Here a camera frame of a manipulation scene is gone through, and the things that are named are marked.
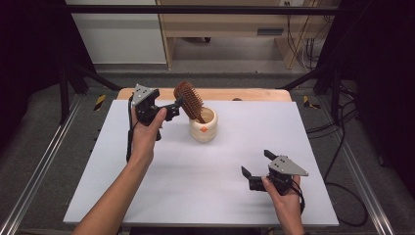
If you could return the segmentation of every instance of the wooden table edge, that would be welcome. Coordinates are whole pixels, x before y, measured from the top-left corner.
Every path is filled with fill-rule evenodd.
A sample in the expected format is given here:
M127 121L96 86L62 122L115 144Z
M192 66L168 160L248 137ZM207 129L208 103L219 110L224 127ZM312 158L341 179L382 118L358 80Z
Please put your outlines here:
M159 88L160 100L175 100L174 88ZM233 100L243 101L282 101L292 102L290 93L282 89L265 88L196 88L202 100ZM134 88L123 88L119 91L118 100L127 100L134 92Z

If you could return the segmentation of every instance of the wire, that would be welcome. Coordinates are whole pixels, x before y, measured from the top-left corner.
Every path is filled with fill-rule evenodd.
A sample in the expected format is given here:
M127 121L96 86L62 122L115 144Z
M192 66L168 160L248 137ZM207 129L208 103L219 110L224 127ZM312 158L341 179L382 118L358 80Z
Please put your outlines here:
M307 23L308 23L310 18L311 18L311 15L308 15L307 19L305 20L304 25L302 26L302 28L300 30L300 37L302 37L302 34L304 33L305 27L307 26ZM307 69L307 66L300 59L299 49L296 46L296 43L294 42L293 36L291 35L291 23L290 23L290 21L291 21L291 15L287 15L287 31L288 31L287 32L287 42L288 42L288 45L289 45L291 51L293 52L294 56L296 57L297 62L300 64L300 66Z
M264 233L265 235L268 235L270 232L274 231L273 227L270 227L266 230L266 232Z
M344 118L344 120L345 120L345 121L344 121L344 124L346 124L347 122L349 122L350 120L352 120L353 118L355 118L355 117L356 117L356 113L357 113L357 109L354 109L354 110L350 111L349 113L347 113L347 114L345 115L345 118ZM329 127L333 126L333 125L335 125L335 123L331 122L331 123L326 124L326 125L323 125L323 126L321 126L321 127L317 127L317 129L310 130L310 131L308 131L308 132L307 132L307 134L323 131L324 129L327 129L327 128L329 128ZM320 136L314 136L314 137L308 137L308 139L318 139L318 138L322 138L322 137L325 137L325 136L330 135L330 134L332 134L332 133L335 133L335 132L336 132L336 131L338 131L339 129L340 129L340 128L338 127L338 128L336 128L335 130L332 130L332 131L330 131L330 132L327 132L327 133L325 133L325 134L323 134L323 135L320 135Z
M357 96L357 93L355 93L355 92L352 92L352 91L350 91L349 89L347 89L343 84L342 84L342 82L340 82L340 89L341 89L341 91L342 91L342 95L344 95L345 96L345 94L346 95L349 95L349 96L351 96L352 97L352 99L353 98L355 98L356 96Z
M304 50L302 50L302 64L305 65L305 61L304 61ZM308 67L304 67L304 68L305 68L305 70L307 72L309 72Z
M130 157L131 157L131 151L132 151L132 138L134 136L134 129L135 126L138 124L138 122L140 122L139 120L137 122L135 122L135 124L132 124L132 113L131 113L131 102L132 102L132 98L133 95L131 95L131 97L128 99L128 118L129 118L129 127L130 129L128 130L128 138L127 138L127 155L126 155L126 160L129 161Z
M314 70L315 67L312 65L313 62L318 62L318 59L320 56L313 56L314 52L314 46L320 44L322 41L324 41L324 38L326 38L327 34L329 33L329 30L325 33L324 36L321 37L320 41L315 42L315 39L318 37L318 35L326 28L330 23L325 23L323 27L320 28L320 30L315 34L313 38L307 38L306 44L305 44L305 52L307 55L307 58L309 60L309 69Z
M342 111L341 111L341 118L340 118L340 122L341 122L341 129L342 129L342 132L343 132L342 139L341 139L341 141L340 141L340 143L339 143L339 147L338 147L338 149L336 150L335 156L333 157L332 161L330 162L330 165L329 165L329 167L328 167L328 169L327 169L327 171L326 171L326 174L324 175L323 180L324 180L324 183L325 183L326 185L331 185L331 186L339 187L339 188L341 188L341 189L343 189L343 190L345 190L345 191L349 192L349 194L351 194L354 198L356 198L356 199L357 199L357 201L359 202L359 204L360 204L360 205L363 207L363 209L364 209L364 217L363 217L363 220L362 220L361 222L358 222L358 223L352 223L352 222L345 221L344 219L340 218L339 216L337 216L337 218L338 218L338 220L339 220L340 222L342 222L342 223L344 223L344 224L347 224L347 225L349 225L349 226L353 226L353 227L360 227L360 226L364 225L364 224L367 222L367 219L368 219L368 216L369 216L368 211L367 211L367 209L366 209L366 207L365 207L364 203L362 202L362 200L361 200L361 199L360 199L360 198L359 198L356 194L354 194L351 190L349 190L349 189L345 188L345 186L342 186L342 185L337 184L337 183L327 182L327 177L329 176L329 173L330 173L330 171L332 170L333 165L334 165L334 163L335 163L335 161L336 161L337 157L339 156L340 149L342 148L343 143L345 142L345 138L346 138L346 128L345 128L345 116L344 116L344 110L345 110L346 106L348 106L349 104L353 104L353 103L354 103L354 100L348 101L348 102L347 102L347 103L345 103L345 104L343 105L343 107L342 107Z
M299 197L300 197L300 213L302 213L305 209L305 199L304 199L304 196L302 195L302 190L301 190L300 186L296 183L296 181L291 180L292 183L296 184L296 186L299 187L298 189L296 187L294 187L293 184L290 185L286 181L284 181L280 178L274 177L273 179L285 184L287 187L292 189L297 195L299 195Z
M327 23L332 23L332 22L333 22L333 20L331 19L331 16L324 16L324 20L325 20Z

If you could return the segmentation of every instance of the floor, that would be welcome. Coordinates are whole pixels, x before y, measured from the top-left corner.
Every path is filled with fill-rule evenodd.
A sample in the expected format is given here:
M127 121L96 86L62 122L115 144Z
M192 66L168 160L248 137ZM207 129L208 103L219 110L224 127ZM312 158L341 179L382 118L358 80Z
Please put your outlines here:
M302 52L299 55L307 62ZM210 43L205 43L202 38L181 38L176 44L171 70L164 65L97 65L97 69L103 77L126 87L134 86L136 82L150 87L174 87L186 79L196 87L277 88L307 72L298 65L286 70L270 38L213 38ZM59 147L57 150L48 148L60 128L59 89L53 86L32 96L22 126L9 147L0 153L0 219L5 221L2 229L18 229L9 234L68 234L72 230L72 225L63 224L62 219L94 147L94 139L99 136L111 104L109 101L116 97L116 92L99 83L90 79L87 82L91 86L88 94L71 96L72 103L79 106L78 111L69 128L62 132L62 142L55 143ZM315 96L312 92L314 82L310 80L290 91L306 130L331 121L324 108L330 95ZM353 82L344 83L348 89L355 89ZM107 95L107 101L100 111L95 112L93 107L101 94ZM304 96L312 106L304 105ZM343 104L348 100L347 96L341 97ZM411 222L415 216L413 198L393 169L378 164L370 137L356 113L351 114L353 118L346 125L344 148L329 175L330 182L341 184L346 191L333 184L327 186L335 211L345 222L334 228L307 229L311 234L415 234L415 224ZM322 175L339 147L340 131L333 131L329 128L325 132L309 134ZM49 162L46 154L51 154ZM354 176L356 165L350 159L355 160L364 172L363 182ZM37 167L39 163L45 163L43 171ZM365 183L373 195L361 191L365 189ZM380 206L380 210L368 207L370 216L366 221L361 199L366 205ZM375 203L365 199L375 199ZM376 213L383 213L381 217L386 220L377 221L379 214ZM15 222L6 223L11 216ZM391 230L381 231L379 225L386 225L382 228L387 229L390 225ZM281 234L281 231L277 228L274 234Z

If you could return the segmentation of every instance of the black pole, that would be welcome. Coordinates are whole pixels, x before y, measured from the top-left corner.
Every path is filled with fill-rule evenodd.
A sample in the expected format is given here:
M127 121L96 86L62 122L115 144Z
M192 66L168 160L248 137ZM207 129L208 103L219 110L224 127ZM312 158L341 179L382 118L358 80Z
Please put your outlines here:
M336 125L340 125L340 119L339 119L340 79L341 79L341 76L340 76L339 69L334 69L334 77L333 77L333 82L332 82L331 115Z
M259 7L196 5L58 5L42 6L42 11L64 11L76 14L227 14L227 15L302 15L336 16L356 13L356 9L338 7Z
M61 121L63 124L69 115L69 92L68 80L66 76L65 66L62 66L59 74L59 88L61 90Z
M96 81L98 81L99 83L107 86L108 88L112 89L113 91L119 91L120 89L122 89L123 87L120 87L118 85L115 85L114 83L104 79L103 77L101 77L100 75L98 75L97 73L88 70L84 67L82 67L81 65L79 65L78 63L72 63L73 68L79 72L80 74L83 74L85 76L88 76Z
M282 86L282 87L278 87L276 89L284 89L284 90L290 91L290 90L296 88L297 86L303 84L304 82L306 82L306 81L308 81L312 78L318 77L319 75L326 72L326 70L327 70L327 65L322 65L320 67L317 67L315 70L312 70L312 71L306 73L305 75L301 76L300 78L290 82L289 84L287 84L285 86Z

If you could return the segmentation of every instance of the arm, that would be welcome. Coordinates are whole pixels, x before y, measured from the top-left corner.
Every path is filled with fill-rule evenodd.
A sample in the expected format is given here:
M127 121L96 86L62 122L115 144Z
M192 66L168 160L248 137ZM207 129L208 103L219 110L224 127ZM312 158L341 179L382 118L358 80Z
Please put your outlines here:
M114 235L117 233L153 160L157 132L165 119L165 114L166 109L161 109L149 126L136 124L133 150L128 164L72 234ZM136 117L133 117L133 123L136 122Z
M300 177L298 175L295 175L293 180L300 185ZM272 199L284 233L287 235L303 235L304 228L301 222L299 195L290 189L285 196L281 196L275 189L275 186L265 176L262 177L262 183Z

